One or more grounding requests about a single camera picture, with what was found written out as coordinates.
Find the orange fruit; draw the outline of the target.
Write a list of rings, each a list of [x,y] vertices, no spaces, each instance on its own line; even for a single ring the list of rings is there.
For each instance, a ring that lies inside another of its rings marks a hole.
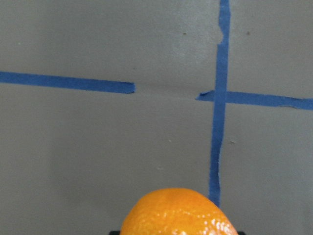
[[[187,188],[164,188],[138,200],[122,235],[236,235],[227,216],[207,197]]]

